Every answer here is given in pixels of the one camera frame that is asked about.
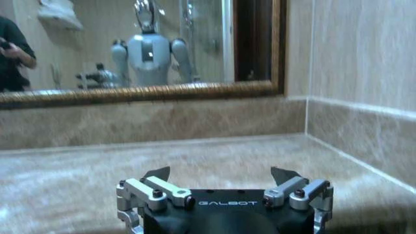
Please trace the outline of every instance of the black shirt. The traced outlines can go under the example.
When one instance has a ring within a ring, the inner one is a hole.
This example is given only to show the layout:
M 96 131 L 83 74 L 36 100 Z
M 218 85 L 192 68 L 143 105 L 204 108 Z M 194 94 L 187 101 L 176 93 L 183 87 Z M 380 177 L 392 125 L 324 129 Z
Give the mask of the black shirt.
M 0 38 L 18 45 L 28 55 L 36 58 L 18 25 L 4 17 L 0 17 Z M 28 79 L 22 76 L 18 70 L 20 65 L 19 59 L 10 59 L 0 54 L 0 92 L 4 89 L 23 91 L 24 86 L 31 85 Z

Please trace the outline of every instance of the phone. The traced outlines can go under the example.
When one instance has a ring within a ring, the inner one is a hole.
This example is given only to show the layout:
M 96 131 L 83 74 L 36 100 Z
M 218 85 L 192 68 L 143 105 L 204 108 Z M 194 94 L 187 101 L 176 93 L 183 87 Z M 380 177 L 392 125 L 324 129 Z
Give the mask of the phone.
M 0 47 L 2 47 L 4 50 L 10 50 L 10 49 L 12 48 L 11 43 L 8 43 L 7 41 L 0 42 Z

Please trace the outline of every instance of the humanoid robot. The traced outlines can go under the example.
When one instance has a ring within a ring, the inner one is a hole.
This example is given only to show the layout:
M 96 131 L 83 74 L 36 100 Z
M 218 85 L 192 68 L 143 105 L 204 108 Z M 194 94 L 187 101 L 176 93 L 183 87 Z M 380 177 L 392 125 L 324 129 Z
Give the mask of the humanoid robot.
M 130 61 L 139 86 L 167 85 L 172 53 L 179 62 L 183 82 L 191 83 L 192 68 L 184 40 L 176 39 L 170 42 L 164 36 L 156 33 L 152 0 L 136 0 L 135 11 L 143 33 L 135 35 L 127 44 L 118 40 L 112 46 L 112 59 L 119 75 L 123 79 L 128 79 Z

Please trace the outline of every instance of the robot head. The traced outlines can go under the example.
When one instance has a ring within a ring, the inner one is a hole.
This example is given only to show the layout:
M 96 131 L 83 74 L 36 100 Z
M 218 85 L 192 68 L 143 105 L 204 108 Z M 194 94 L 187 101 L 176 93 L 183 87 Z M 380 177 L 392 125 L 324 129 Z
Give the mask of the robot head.
M 152 0 L 136 0 L 136 16 L 144 34 L 155 33 L 155 5 Z

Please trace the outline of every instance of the screw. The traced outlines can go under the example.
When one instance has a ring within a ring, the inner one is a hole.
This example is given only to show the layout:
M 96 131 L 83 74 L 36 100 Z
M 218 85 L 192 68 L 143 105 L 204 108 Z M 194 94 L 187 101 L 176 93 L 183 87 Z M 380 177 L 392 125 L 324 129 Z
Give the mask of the screw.
M 296 190 L 295 196 L 298 196 L 299 198 L 304 198 L 306 197 L 306 191 L 303 189 Z
M 159 189 L 154 190 L 154 198 L 162 198 L 163 197 L 163 191 Z
M 196 200 L 192 196 L 187 197 L 187 200 L 184 202 L 184 209 L 187 211 L 192 210 L 194 206 L 195 206 Z
M 268 197 L 266 199 L 263 199 L 263 204 L 267 208 L 272 208 L 272 206 L 274 206 L 274 202 Z

